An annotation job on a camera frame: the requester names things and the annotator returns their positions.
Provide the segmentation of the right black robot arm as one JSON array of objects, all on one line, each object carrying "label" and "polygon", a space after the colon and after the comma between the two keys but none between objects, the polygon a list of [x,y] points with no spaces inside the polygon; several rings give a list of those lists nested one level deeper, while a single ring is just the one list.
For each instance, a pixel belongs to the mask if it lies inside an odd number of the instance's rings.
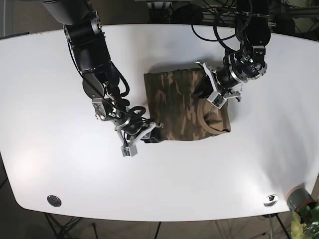
[{"label": "right black robot arm", "polygon": [[96,118],[110,121],[122,141],[123,156],[137,154],[136,144],[159,143],[162,124],[143,115],[146,108],[130,107],[127,80],[111,61],[99,15],[88,0],[44,0],[48,12],[63,25],[72,61],[91,98]]}]

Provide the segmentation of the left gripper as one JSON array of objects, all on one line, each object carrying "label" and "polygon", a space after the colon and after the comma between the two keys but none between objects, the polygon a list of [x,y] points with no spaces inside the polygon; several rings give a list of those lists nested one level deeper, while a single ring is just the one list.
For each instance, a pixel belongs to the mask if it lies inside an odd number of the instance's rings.
[{"label": "left gripper", "polygon": [[221,108],[228,99],[241,101],[241,93],[234,87],[262,77],[267,70],[264,45],[242,45],[238,52],[225,53],[222,68],[213,68],[208,63],[196,61],[205,72],[195,87],[195,95],[207,99],[216,108]]}]

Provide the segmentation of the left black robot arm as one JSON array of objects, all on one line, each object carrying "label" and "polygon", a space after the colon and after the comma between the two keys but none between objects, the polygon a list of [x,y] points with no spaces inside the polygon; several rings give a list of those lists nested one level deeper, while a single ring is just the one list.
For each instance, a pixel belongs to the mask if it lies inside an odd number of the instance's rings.
[{"label": "left black robot arm", "polygon": [[[210,6],[201,9],[201,12],[204,11],[214,16],[213,42],[218,42],[224,48],[223,66],[213,68],[198,60],[196,63],[205,71],[206,76],[196,86],[194,94],[221,109],[228,99],[241,100],[240,92],[234,90],[235,86],[256,80],[266,73],[266,46],[271,38],[266,18],[269,15],[269,5],[266,0],[238,0],[235,8]],[[217,25],[225,12],[232,13],[235,17],[235,33],[221,38]]]}]

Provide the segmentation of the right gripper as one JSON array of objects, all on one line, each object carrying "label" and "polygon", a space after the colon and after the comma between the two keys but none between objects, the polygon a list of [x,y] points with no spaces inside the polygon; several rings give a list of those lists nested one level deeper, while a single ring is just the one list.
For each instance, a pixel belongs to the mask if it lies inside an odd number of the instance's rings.
[{"label": "right gripper", "polygon": [[160,129],[163,128],[163,124],[142,117],[146,112],[145,107],[120,108],[116,107],[110,99],[103,98],[93,98],[92,105],[97,119],[114,124],[115,131],[122,142],[121,151],[124,157],[133,157],[138,153],[136,144],[139,141],[162,142]]}]

